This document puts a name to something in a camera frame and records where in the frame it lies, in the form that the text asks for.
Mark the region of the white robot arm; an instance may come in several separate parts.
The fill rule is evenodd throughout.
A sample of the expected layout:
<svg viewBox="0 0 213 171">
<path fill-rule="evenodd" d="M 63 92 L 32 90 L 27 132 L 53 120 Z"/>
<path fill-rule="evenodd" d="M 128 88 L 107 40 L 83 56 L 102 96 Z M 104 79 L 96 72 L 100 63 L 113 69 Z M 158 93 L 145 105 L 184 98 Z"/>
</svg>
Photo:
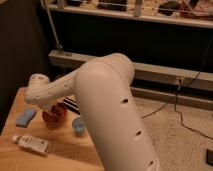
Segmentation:
<svg viewBox="0 0 213 171">
<path fill-rule="evenodd" d="M 95 57 L 55 81 L 33 74 L 25 101 L 49 111 L 73 95 L 105 171 L 162 171 L 130 90 L 134 75 L 123 54 Z"/>
</svg>

